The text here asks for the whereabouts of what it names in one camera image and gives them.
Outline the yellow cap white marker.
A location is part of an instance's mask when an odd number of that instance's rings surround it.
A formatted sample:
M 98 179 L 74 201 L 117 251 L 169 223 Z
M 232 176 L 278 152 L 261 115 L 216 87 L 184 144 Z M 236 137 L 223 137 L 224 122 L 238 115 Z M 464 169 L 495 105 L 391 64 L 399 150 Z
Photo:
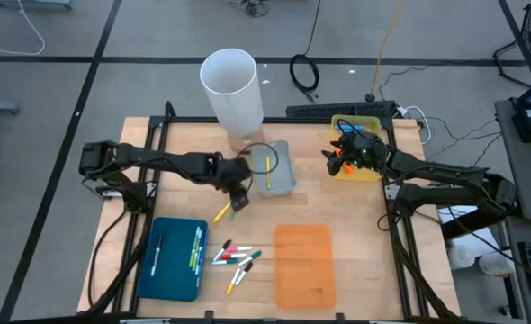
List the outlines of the yellow cap white marker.
M 236 285 L 236 281 L 238 280 L 240 272 L 241 272 L 241 269 L 238 267 L 236 272 L 235 272 L 235 274 L 233 275 L 230 283 L 229 283 L 228 289 L 226 291 L 227 295 L 231 295 L 231 293 L 232 293 L 232 291 L 233 291 L 233 289 L 234 289 L 234 287 Z

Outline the black perforated metal bar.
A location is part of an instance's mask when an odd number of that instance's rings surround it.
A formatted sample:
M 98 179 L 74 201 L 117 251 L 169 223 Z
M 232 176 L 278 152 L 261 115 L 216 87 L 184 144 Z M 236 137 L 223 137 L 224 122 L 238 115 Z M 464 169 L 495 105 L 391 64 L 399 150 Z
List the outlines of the black perforated metal bar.
M 286 116 L 293 118 L 332 118 L 334 115 L 371 116 L 389 118 L 397 112 L 394 101 L 326 103 L 286 107 Z

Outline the white round container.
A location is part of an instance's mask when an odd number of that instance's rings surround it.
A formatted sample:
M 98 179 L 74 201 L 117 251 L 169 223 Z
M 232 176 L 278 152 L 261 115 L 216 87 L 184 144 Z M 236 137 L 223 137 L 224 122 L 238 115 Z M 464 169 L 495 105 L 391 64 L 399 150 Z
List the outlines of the white round container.
M 468 268 L 475 263 L 474 251 L 467 246 L 452 246 L 447 250 L 447 256 L 452 270 Z
M 510 274 L 514 274 L 516 271 L 516 265 L 511 260 L 511 258 L 512 258 L 512 255 L 509 250 L 503 251 L 502 253 L 492 252 L 492 253 L 481 256 L 478 260 L 478 265 L 479 265 L 479 268 L 486 275 L 493 275 L 493 276 L 510 275 Z

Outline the orange translucent tray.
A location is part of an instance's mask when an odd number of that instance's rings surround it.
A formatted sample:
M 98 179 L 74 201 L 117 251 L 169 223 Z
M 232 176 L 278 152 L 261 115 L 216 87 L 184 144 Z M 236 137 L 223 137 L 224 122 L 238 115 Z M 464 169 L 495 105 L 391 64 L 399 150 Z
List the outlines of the orange translucent tray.
M 336 305 L 328 225 L 279 224 L 274 228 L 274 301 L 283 309 L 329 309 Z

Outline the white paper sheet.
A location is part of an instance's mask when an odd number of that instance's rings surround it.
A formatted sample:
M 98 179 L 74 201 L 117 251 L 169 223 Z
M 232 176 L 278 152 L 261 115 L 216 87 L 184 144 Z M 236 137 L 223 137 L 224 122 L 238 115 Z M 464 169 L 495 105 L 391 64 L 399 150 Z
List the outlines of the white paper sheet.
M 452 221 L 454 219 L 453 216 L 455 216 L 456 218 L 460 218 L 463 215 L 469 212 L 474 212 L 476 210 L 477 210 L 477 207 L 473 205 L 456 205 L 452 207 L 442 207 L 441 205 L 439 205 L 437 213 L 438 213 L 439 220 L 442 223 L 446 223 L 448 221 Z M 487 240 L 492 245 L 495 245 L 497 243 L 497 241 L 495 240 L 491 231 L 488 228 L 478 229 L 473 234 L 464 234 L 456 238 L 451 238 L 450 242 L 453 245 L 464 245 L 464 246 L 471 245 L 472 247 L 475 244 L 484 245 L 484 243 L 481 240 L 479 240 L 477 237 Z

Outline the black desk crossbar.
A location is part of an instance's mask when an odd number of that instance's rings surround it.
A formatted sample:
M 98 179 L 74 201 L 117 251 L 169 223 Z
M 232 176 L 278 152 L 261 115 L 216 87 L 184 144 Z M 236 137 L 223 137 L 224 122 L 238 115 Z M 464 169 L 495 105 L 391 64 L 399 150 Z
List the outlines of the black desk crossbar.
M 458 205 L 474 206 L 474 204 L 476 209 L 473 211 L 458 214 L 454 212 L 454 207 Z M 450 219 L 441 226 L 445 239 L 455 239 L 488 228 L 504 221 L 507 217 L 524 217 L 517 193 L 500 193 L 491 199 L 476 198 L 473 202 L 444 204 L 444 207 L 450 215 Z

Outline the grey plastic bin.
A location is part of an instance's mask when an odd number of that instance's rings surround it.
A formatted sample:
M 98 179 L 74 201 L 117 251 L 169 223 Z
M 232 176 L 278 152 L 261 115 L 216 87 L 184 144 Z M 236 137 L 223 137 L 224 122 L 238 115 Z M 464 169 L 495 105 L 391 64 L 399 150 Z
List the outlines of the grey plastic bin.
M 266 156 L 272 163 L 272 188 L 266 188 Z M 289 143 L 277 140 L 251 149 L 254 185 L 263 196 L 277 196 L 290 194 L 297 182 L 293 173 L 293 165 L 289 150 Z

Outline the yellow translucent tray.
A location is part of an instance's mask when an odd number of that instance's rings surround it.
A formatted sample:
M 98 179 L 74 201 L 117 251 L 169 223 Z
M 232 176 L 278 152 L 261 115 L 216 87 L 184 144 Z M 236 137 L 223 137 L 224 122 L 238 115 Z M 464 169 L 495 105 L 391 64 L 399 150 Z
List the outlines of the yellow translucent tray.
M 360 125 L 365 127 L 365 131 L 370 132 L 372 134 L 375 134 L 378 136 L 379 139 L 381 139 L 381 132 L 382 132 L 382 125 L 380 123 L 380 120 L 377 117 L 370 117 L 370 116 L 354 116 L 354 115 L 340 115 L 336 114 L 331 119 L 331 127 L 333 129 L 332 131 L 332 139 L 338 140 L 338 138 L 342 135 L 342 132 L 339 130 L 335 130 L 335 125 Z M 357 168 L 354 165 L 350 165 L 354 173 L 352 175 L 348 175 L 343 167 L 341 167 L 340 172 L 335 175 L 335 178 L 337 180 L 347 180 L 347 181 L 357 181 L 357 182 L 375 182 L 379 181 L 382 176 L 371 170 L 366 168 Z

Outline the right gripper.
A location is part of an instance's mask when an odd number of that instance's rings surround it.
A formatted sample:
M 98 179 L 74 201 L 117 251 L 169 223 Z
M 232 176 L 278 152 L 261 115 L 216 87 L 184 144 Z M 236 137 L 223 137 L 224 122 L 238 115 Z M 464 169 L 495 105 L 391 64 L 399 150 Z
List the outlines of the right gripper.
M 328 160 L 327 168 L 331 176 L 340 172 L 343 160 L 358 168 L 365 168 L 378 173 L 383 171 L 385 144 L 377 135 L 366 131 L 346 132 L 339 137 L 338 144 L 340 156 L 336 156 L 334 151 L 321 151 Z

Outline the black aluminium frame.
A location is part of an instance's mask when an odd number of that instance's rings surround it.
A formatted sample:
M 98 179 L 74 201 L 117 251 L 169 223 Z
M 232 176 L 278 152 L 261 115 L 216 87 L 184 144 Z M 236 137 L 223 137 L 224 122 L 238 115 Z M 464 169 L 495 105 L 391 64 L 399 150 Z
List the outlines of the black aluminium frame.
M 224 156 L 235 153 L 227 142 L 225 131 L 215 118 L 170 117 L 167 124 L 165 149 L 178 154 L 186 151 L 217 151 Z M 161 301 L 139 299 L 139 278 L 136 269 L 145 268 L 145 261 L 137 261 L 127 280 L 119 287 L 124 293 L 113 297 L 120 302 L 118 312 L 135 312 L 144 318 L 171 318 L 178 320 L 203 320 L 206 311 L 213 311 L 213 322 L 264 320 L 282 321 L 335 320 L 336 313 L 344 313 L 346 320 L 405 320 L 404 315 L 427 314 L 437 320 L 433 305 L 421 311 L 426 302 L 423 290 L 417 293 L 417 284 L 407 268 L 405 282 L 400 288 L 398 266 L 391 233 L 376 226 L 379 217 L 386 213 L 382 182 L 355 182 L 336 180 L 328 175 L 326 160 L 320 154 L 329 149 L 329 121 L 305 123 L 304 121 L 275 120 L 263 125 L 266 140 L 287 140 L 294 165 L 297 186 L 293 193 L 265 198 L 257 192 L 254 180 L 249 199 L 251 204 L 235 217 L 212 223 L 212 219 L 227 203 L 223 193 L 213 187 L 199 186 L 181 179 L 178 175 L 163 173 L 154 216 L 194 218 L 210 223 L 210 246 L 206 260 L 210 260 L 227 239 L 233 244 L 243 243 L 262 250 L 249 274 L 226 295 L 235 269 L 233 265 L 205 265 L 202 292 L 196 301 Z M 97 257 L 93 280 L 94 302 L 97 301 L 119 272 L 122 259 L 139 242 L 143 215 L 121 220 L 104 239 Z M 433 221 L 419 214 L 411 218 L 411 229 L 399 223 L 400 241 L 413 231 L 415 254 L 420 270 L 437 297 L 459 316 L 460 307 L 455 292 L 449 263 L 446 258 L 442 230 Z M 336 304 L 326 309 L 284 309 L 275 304 L 275 248 L 274 229 L 277 224 L 327 224 L 331 229 Z

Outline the blue plastic tray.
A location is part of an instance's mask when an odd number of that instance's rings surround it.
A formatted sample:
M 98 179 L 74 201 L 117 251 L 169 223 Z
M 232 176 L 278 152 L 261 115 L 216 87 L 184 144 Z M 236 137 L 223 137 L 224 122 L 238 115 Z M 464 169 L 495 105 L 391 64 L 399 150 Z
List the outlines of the blue plastic tray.
M 199 275 L 189 265 L 196 228 L 202 229 L 198 255 L 203 261 Z M 157 270 L 150 276 L 158 236 L 163 235 Z M 142 299 L 193 302 L 200 295 L 209 228 L 205 220 L 154 219 L 145 253 L 144 269 L 139 276 L 137 296 Z

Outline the black cap white marker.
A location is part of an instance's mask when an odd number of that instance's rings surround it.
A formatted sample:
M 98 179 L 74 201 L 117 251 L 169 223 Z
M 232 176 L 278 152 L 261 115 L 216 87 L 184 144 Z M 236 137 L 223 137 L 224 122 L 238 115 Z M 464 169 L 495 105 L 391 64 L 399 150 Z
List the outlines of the black cap white marker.
M 240 272 L 237 281 L 235 282 L 235 285 L 238 286 L 244 279 L 244 277 L 247 275 L 247 273 L 251 270 L 253 266 L 253 262 L 248 262 L 244 269 Z
M 220 250 L 217 252 L 217 254 L 215 255 L 215 257 L 213 258 L 213 262 L 215 261 L 218 261 L 221 257 L 221 255 L 227 250 L 227 248 L 230 246 L 231 244 L 231 239 L 228 239 L 223 245 L 222 247 L 220 248 Z

